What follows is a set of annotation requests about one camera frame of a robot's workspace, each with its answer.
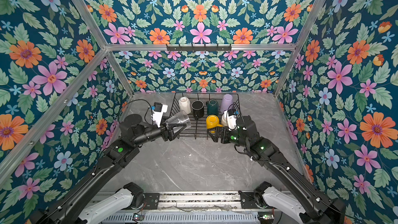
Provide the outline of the black hook rail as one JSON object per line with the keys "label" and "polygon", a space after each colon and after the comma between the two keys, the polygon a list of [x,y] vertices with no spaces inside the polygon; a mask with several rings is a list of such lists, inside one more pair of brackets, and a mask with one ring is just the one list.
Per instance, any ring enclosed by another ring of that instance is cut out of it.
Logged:
{"label": "black hook rail", "polygon": [[232,45],[220,45],[220,44],[203,44],[203,45],[166,45],[167,51],[186,51],[186,52],[196,52],[196,51],[208,51],[208,52],[218,52],[218,51],[231,51]]}

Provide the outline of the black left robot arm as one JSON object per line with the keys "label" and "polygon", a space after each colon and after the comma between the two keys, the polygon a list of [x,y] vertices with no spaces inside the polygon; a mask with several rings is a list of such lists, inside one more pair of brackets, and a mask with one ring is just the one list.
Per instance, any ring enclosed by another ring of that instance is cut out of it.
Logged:
{"label": "black left robot arm", "polygon": [[34,212],[28,224],[88,224],[84,209],[92,198],[140,152],[140,146],[162,138],[173,141],[191,127],[188,115],[181,111],[160,124],[148,124],[141,115],[130,114],[120,123],[121,136],[98,159],[94,168],[64,197],[44,210]]}

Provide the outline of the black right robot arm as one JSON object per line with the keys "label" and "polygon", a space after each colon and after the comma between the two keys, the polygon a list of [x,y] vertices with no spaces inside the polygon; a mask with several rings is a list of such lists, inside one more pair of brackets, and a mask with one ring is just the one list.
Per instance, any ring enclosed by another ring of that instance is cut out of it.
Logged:
{"label": "black right robot arm", "polygon": [[214,142],[242,147],[243,154],[273,173],[289,190],[286,195],[270,183],[263,182],[255,191],[258,205],[276,208],[299,224],[342,224],[346,205],[331,199],[297,171],[279,148],[260,135],[250,116],[236,120],[235,129],[220,124],[207,130]]}

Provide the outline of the green mug cream inside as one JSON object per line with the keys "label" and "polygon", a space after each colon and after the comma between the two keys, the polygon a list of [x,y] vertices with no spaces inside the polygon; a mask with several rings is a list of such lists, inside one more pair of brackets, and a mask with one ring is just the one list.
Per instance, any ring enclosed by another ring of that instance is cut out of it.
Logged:
{"label": "green mug cream inside", "polygon": [[211,99],[206,102],[206,107],[207,107],[207,115],[218,115],[219,113],[219,104],[217,100]]}

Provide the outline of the clear glass cup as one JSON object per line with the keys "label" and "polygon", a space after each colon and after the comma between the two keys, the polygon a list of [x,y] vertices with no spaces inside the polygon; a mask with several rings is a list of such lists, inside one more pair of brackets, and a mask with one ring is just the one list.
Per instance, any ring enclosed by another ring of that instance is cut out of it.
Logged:
{"label": "clear glass cup", "polygon": [[186,123],[188,126],[188,129],[191,128],[191,120],[189,116],[184,112],[180,111],[176,113],[175,115],[171,116],[169,119],[165,121],[166,125],[171,127],[171,124],[176,124],[176,123]]}

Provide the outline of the black mug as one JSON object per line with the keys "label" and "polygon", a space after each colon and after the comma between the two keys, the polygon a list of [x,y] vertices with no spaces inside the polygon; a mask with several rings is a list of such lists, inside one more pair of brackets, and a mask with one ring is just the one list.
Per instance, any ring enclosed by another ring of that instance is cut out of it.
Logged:
{"label": "black mug", "polygon": [[204,117],[204,103],[200,100],[196,100],[191,104],[192,114],[195,120],[199,120]]}

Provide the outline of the white mug red inside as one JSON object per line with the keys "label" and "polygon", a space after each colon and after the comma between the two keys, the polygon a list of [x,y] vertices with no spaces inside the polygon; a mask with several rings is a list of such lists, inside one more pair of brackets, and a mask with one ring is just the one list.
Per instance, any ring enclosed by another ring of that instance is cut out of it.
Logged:
{"label": "white mug red inside", "polygon": [[228,113],[224,113],[221,118],[221,124],[225,127],[228,126]]}

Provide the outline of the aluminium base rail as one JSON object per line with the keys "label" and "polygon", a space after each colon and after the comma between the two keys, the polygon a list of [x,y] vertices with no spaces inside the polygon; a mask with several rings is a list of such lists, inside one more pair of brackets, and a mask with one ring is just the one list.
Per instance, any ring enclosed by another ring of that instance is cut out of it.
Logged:
{"label": "aluminium base rail", "polygon": [[249,191],[145,192],[141,204],[114,209],[102,224],[279,224],[280,211]]}

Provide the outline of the yellow mug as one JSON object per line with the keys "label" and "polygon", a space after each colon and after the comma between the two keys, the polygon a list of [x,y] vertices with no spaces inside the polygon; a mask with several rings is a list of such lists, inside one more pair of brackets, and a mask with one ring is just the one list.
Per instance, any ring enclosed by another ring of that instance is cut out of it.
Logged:
{"label": "yellow mug", "polygon": [[220,120],[219,120],[218,116],[209,115],[206,118],[206,128],[209,130],[209,129],[216,128],[216,127],[223,127],[223,125],[220,124]]}

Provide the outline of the cream white mug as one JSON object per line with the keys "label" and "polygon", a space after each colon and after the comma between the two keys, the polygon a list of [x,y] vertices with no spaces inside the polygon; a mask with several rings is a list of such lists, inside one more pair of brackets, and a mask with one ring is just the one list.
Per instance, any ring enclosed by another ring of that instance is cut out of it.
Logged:
{"label": "cream white mug", "polygon": [[180,110],[184,111],[187,115],[192,112],[190,100],[186,96],[181,97],[178,103]]}

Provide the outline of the lilac cup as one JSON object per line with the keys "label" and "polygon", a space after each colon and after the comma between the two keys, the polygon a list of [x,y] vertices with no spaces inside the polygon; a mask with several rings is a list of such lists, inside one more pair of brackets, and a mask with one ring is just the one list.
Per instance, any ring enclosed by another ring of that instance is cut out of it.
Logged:
{"label": "lilac cup", "polygon": [[233,103],[233,96],[231,94],[225,94],[221,101],[220,112],[223,114]]}

